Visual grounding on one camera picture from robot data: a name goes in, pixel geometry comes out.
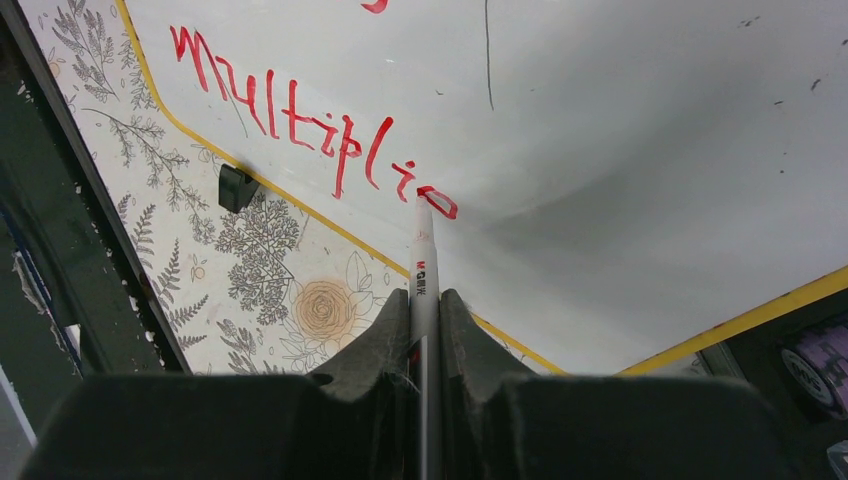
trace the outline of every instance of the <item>yellow border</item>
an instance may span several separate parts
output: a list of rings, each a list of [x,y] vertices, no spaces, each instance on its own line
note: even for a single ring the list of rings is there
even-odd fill
[[[843,267],[637,363],[621,373],[638,375],[650,372],[846,288],[848,267]]]
[[[331,222],[329,219],[311,209],[307,205],[305,205],[300,200],[294,198],[293,196],[286,193],[280,187],[274,185],[266,179],[265,177],[257,174],[255,171],[250,170],[245,165],[242,165],[235,158],[228,155],[226,152],[213,145],[194,131],[187,128],[185,125],[180,123],[167,108],[165,108],[165,104],[162,102],[162,99],[159,97],[159,92],[156,90],[156,85],[153,83],[153,77],[150,74],[150,69],[147,66],[147,59],[144,56],[144,51],[141,49],[141,44],[138,40],[138,35],[135,32],[135,27],[133,27],[132,20],[130,19],[129,11],[127,10],[127,6],[125,0],[115,0],[115,4],[118,7],[118,10],[121,12],[121,18],[124,21],[124,26],[127,29],[127,33],[130,36],[130,41],[132,42],[133,49],[135,50],[136,55],[138,56],[139,64],[141,65],[141,72],[144,75],[144,79],[147,82],[147,85],[150,87],[150,93],[153,96],[153,99],[156,101],[156,104],[159,106],[159,109],[168,117],[168,120],[174,124],[179,130],[188,135],[189,137],[195,139],[201,144],[205,145],[207,148],[218,154],[221,158],[225,159],[227,162],[235,165],[236,167],[248,172],[259,181],[262,185],[272,190],[277,195],[285,198],[290,201],[298,208],[305,210],[309,213],[309,215],[315,217],[319,222],[323,223],[331,230],[335,231],[339,235],[348,239],[354,245],[362,248],[375,258],[380,259],[381,262],[385,263],[389,267],[391,267],[396,272],[408,276],[409,272],[393,262],[391,259],[383,255],[382,253],[374,250],[370,246],[366,245],[364,242],[354,237],[343,228],[339,227],[335,223]],[[743,313],[738,317],[735,317],[727,322],[724,322],[706,332],[703,332],[699,335],[696,335],[685,342],[676,345],[664,352],[661,352],[653,357],[644,360],[636,365],[633,365],[622,372],[621,375],[638,375],[644,374],[656,368],[662,367],[663,365],[667,365],[675,360],[683,358],[687,355],[691,355],[695,352],[703,350],[709,346],[715,345],[718,342],[726,340],[734,335],[744,332],[745,330],[754,328],[758,325],[761,325],[769,320],[773,320],[781,315],[784,315],[792,310],[803,307],[804,305],[810,304],[824,298],[828,295],[836,293],[840,290],[848,288],[848,267],[839,269],[833,273],[825,275],[824,277],[819,278],[807,285],[799,287],[793,290],[790,293],[787,293],[781,297],[778,297],[768,303],[765,303],[757,308],[754,308],[751,311]],[[535,360],[540,365],[544,366],[548,370],[553,373],[565,374],[566,372],[561,368],[557,367],[553,363],[545,360],[541,355],[536,352],[530,350],[525,347],[521,343],[519,343],[514,338],[510,337],[502,330],[498,329],[494,325],[486,322],[478,316],[474,316],[474,320],[477,324],[488,330],[489,333],[495,335],[496,337],[502,339],[507,344],[512,346],[513,348],[519,350],[521,353],[527,355],[528,357]]]

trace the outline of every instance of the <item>white pen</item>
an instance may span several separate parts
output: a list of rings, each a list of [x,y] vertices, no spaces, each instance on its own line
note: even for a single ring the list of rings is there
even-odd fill
[[[415,200],[412,265],[409,269],[410,373],[418,388],[415,457],[421,479],[440,479],[441,378],[439,361],[439,270],[433,212],[426,192]]]

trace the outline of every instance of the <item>red handwritten text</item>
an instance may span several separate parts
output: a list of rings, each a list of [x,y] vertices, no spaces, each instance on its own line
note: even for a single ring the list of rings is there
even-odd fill
[[[379,0],[372,4],[362,4],[363,7],[367,8],[369,11],[373,13],[381,13],[385,10],[388,5],[388,0]],[[305,140],[301,140],[298,137],[298,127],[302,129],[309,128],[320,128],[324,132],[324,140],[321,143],[320,151],[321,154],[326,155],[327,157],[334,158],[338,151],[338,165],[336,167],[336,179],[335,179],[335,188],[333,189],[333,197],[336,199],[341,199],[344,194],[344,181],[345,181],[345,170],[348,167],[348,160],[356,159],[362,156],[363,147],[362,143],[359,140],[354,138],[354,121],[349,115],[342,115],[341,120],[343,123],[342,127],[334,126],[330,121],[333,120],[333,114],[329,112],[325,112],[321,119],[315,116],[307,116],[306,114],[298,113],[297,110],[297,87],[298,82],[295,79],[289,79],[288,81],[288,102],[286,108],[282,108],[280,110],[276,110],[274,106],[274,70],[267,70],[265,73],[265,102],[267,103],[267,130],[265,124],[263,124],[263,120],[259,116],[259,111],[257,109],[257,95],[256,91],[258,88],[257,85],[257,77],[254,75],[247,75],[245,80],[245,88],[244,93],[240,94],[239,89],[236,86],[236,72],[232,63],[230,63],[226,58],[221,56],[212,55],[212,51],[209,49],[206,40],[203,38],[198,32],[194,32],[193,35],[190,35],[188,29],[186,27],[180,27],[179,35],[177,35],[177,29],[175,27],[170,27],[171,36],[174,39],[174,50],[177,54],[177,62],[182,62],[183,57],[185,56],[186,49],[191,52],[192,61],[194,63],[194,68],[197,72],[197,79],[200,82],[201,88],[203,91],[209,91],[209,85],[206,81],[206,71],[204,66],[204,57],[208,61],[208,68],[211,68],[213,73],[215,74],[215,79],[218,82],[218,88],[221,93],[221,99],[224,101],[229,101],[230,97],[233,100],[236,100],[248,107],[250,110],[250,115],[253,117],[253,120],[256,122],[257,127],[259,127],[259,131],[262,132],[263,135],[270,135],[273,139],[279,139],[280,135],[277,134],[277,119],[276,115],[282,113],[287,117],[288,123],[288,137],[289,142],[293,145],[297,145],[300,147],[305,147],[310,150],[315,150],[313,145],[310,145]],[[227,70],[227,82],[224,82],[224,78],[221,75],[221,72],[218,69],[218,65],[223,65]],[[377,160],[377,155],[379,154],[380,147],[383,144],[383,140],[386,138],[389,131],[394,126],[394,119],[392,117],[386,117],[380,126],[377,128],[377,131],[374,134],[374,139],[371,142],[370,147],[368,148],[368,154],[365,157],[365,179],[368,181],[371,186],[377,190],[380,187],[377,185],[377,182],[374,181],[374,166]],[[339,132],[341,132],[341,142],[338,148],[333,146],[335,139],[339,136]],[[416,180],[415,174],[412,173],[412,169],[415,168],[415,162],[407,161],[405,167],[401,167],[396,163],[392,163],[391,167],[395,171],[401,174],[401,179],[397,184],[397,196],[402,202],[407,202],[406,198],[406,188],[410,184],[410,182]],[[419,195],[424,195],[427,198],[427,201],[433,205],[436,210],[438,210],[445,217],[454,220],[456,219],[457,213],[459,212],[459,207],[457,204],[450,199],[444,193],[438,191],[432,185],[425,185],[418,188]]]
[[[377,0],[374,3],[363,3],[362,7],[371,13],[383,13],[383,10],[389,6],[389,0]]]

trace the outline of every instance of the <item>whiteboard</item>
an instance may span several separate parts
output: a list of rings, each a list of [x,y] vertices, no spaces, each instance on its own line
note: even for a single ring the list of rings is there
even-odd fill
[[[620,371],[848,264],[844,2],[126,9],[180,128],[398,268],[401,197],[432,187],[443,286],[566,371]]]

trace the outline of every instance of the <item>black clamp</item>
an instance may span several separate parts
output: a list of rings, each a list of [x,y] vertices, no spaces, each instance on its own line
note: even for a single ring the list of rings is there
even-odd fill
[[[221,165],[218,176],[218,205],[233,213],[246,207],[259,189],[259,182],[243,171]]]

